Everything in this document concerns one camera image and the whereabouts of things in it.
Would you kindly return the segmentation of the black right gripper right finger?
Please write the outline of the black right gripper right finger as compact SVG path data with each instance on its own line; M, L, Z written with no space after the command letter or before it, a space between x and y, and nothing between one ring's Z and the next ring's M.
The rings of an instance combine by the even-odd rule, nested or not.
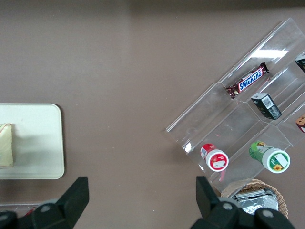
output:
M206 177L196 178L196 202L202 215L193 229L237 229L238 207L228 201L220 201Z

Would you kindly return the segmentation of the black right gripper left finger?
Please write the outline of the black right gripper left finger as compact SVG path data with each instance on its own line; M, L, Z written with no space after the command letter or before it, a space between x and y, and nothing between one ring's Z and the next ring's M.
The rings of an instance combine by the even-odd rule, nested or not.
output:
M32 213L33 227L72 229L88 203L88 178L79 177L55 203L45 203Z

